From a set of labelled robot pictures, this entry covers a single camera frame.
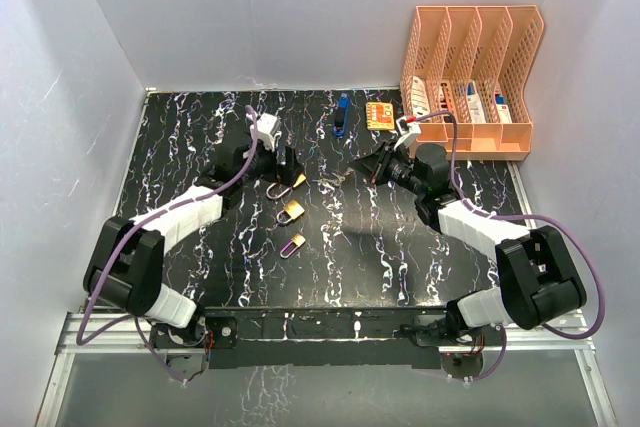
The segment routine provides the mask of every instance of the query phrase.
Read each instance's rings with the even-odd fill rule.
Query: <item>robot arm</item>
[[[262,179],[292,186],[303,173],[295,151],[286,146],[285,162],[277,159],[277,117],[263,114],[257,122],[258,146],[245,176],[221,195],[203,199],[214,189],[232,179],[245,163],[249,143],[235,136],[217,146],[211,162],[195,184],[167,204],[132,219],[112,217],[102,228],[89,267],[84,288],[93,294],[107,260],[123,236],[134,225],[153,217],[127,243],[117,263],[107,277],[100,299],[136,317],[145,316],[170,326],[173,334],[192,341],[202,336],[202,307],[193,300],[162,283],[164,256],[181,240],[232,209],[241,197],[244,182]],[[194,202],[173,206],[185,200]]]
[[[586,303],[584,286],[560,232],[550,226],[528,229],[468,210],[451,187],[443,147],[422,144],[411,160],[403,142],[385,142],[352,167],[374,184],[392,181],[411,190],[426,225],[496,262],[500,287],[450,301],[445,318],[429,327],[432,333],[455,339],[477,327],[511,322],[532,329]]]

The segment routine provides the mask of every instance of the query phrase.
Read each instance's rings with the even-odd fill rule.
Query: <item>black marble tabletop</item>
[[[245,135],[244,106],[274,113],[282,139],[295,147],[307,182],[282,200],[268,185],[247,186],[219,222],[200,229],[166,257],[164,280],[206,306],[441,305],[490,287],[497,272],[485,257],[438,235],[418,219],[413,194],[373,187],[348,170],[389,132],[367,130],[365,104],[392,102],[397,90],[349,91],[347,134],[332,134],[339,91],[160,93],[148,98],[118,214],[156,208],[184,192],[216,145]],[[485,209],[520,213],[505,162],[459,162],[464,191]],[[275,216],[295,199],[305,214],[284,227]],[[291,258],[280,249],[301,233],[306,244]]]

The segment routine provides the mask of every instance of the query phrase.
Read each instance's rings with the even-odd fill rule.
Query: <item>white wall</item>
[[[542,13],[526,91],[533,151],[522,175],[534,210],[566,223],[597,261],[608,294],[597,358],[621,425],[635,426],[640,0],[545,0]],[[593,320],[593,289],[591,301]]]
[[[98,0],[145,86],[397,85],[417,4],[542,0]]]
[[[33,425],[144,89],[95,0],[0,0],[0,416]]]

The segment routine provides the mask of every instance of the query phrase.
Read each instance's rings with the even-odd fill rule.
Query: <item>blue and black object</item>
[[[349,117],[349,94],[346,92],[340,94],[340,100],[338,101],[338,108],[333,119],[333,135],[337,138],[344,137],[344,133],[347,131],[347,118]]]

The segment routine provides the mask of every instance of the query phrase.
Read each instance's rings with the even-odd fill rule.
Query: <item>orange organizer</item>
[[[413,78],[418,77],[430,112],[447,108],[456,115],[456,158],[523,160],[533,134],[524,85],[543,29],[534,5],[416,7],[400,82],[404,113],[418,113],[411,99]],[[503,105],[496,98],[504,99]],[[430,119],[420,129],[412,153],[422,142],[451,152],[453,126],[444,117]]]

